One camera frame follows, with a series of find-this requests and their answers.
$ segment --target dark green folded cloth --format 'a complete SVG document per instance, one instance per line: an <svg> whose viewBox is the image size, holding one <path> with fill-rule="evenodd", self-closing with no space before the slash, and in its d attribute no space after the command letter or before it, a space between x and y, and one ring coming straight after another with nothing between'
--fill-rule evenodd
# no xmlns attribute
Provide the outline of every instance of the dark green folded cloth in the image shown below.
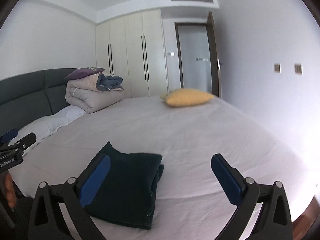
<svg viewBox="0 0 320 240"><path fill-rule="evenodd" d="M89 215L133 228L151 229L156 189L164 166L158 154L126 154L108 142L92 159L108 155L111 167L91 204L84 207Z"/></svg>

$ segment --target doorway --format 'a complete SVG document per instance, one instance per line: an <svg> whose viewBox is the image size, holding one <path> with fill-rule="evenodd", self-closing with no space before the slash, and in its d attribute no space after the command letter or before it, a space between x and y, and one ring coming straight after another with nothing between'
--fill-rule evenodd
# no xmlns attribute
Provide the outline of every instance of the doorway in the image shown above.
<svg viewBox="0 0 320 240"><path fill-rule="evenodd" d="M220 63L212 13L207 23L175 23L180 83L221 97Z"/></svg>

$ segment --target headboard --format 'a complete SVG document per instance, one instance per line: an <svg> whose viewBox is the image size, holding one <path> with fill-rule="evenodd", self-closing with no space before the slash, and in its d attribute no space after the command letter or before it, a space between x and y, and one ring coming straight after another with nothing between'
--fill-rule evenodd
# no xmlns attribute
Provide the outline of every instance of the headboard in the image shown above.
<svg viewBox="0 0 320 240"><path fill-rule="evenodd" d="M65 77L74 70L40 70L0 81L0 136L68 106Z"/></svg>

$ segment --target wardrobe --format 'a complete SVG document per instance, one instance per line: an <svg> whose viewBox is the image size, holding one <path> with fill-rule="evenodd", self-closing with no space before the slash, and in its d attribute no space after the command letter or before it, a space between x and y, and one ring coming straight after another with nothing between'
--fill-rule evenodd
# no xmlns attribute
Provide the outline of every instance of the wardrobe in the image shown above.
<svg viewBox="0 0 320 240"><path fill-rule="evenodd" d="M96 27L97 67L123 78L126 98L168 92L160 10L130 14Z"/></svg>

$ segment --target wall outlet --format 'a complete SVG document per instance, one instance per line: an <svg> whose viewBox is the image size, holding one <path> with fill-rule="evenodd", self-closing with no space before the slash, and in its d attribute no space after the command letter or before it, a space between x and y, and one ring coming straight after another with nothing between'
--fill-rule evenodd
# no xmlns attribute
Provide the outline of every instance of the wall outlet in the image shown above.
<svg viewBox="0 0 320 240"><path fill-rule="evenodd" d="M294 64L294 72L298 75L302 75L302 64Z"/></svg>
<svg viewBox="0 0 320 240"><path fill-rule="evenodd" d="M281 65L280 64L275 64L275 72L281 73Z"/></svg>

